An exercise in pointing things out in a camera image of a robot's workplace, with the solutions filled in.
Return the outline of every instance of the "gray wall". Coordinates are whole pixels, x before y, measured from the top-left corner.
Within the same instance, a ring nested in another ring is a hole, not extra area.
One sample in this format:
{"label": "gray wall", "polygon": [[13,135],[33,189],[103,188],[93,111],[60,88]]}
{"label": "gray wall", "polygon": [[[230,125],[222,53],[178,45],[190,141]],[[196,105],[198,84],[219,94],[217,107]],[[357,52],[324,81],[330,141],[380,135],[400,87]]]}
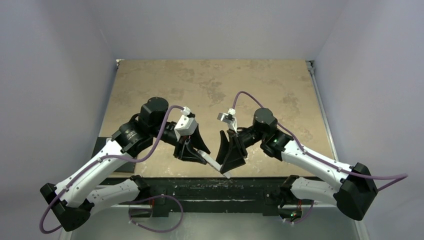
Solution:
{"label": "gray wall", "polygon": [[88,0],[118,59],[315,59],[347,0]]}
{"label": "gray wall", "polygon": [[424,235],[423,13],[422,0],[350,0],[316,59],[340,160],[409,173],[375,199],[371,239]]}
{"label": "gray wall", "polygon": [[91,16],[82,0],[0,1],[1,239],[58,237],[38,230],[39,189],[87,161],[115,75]]}

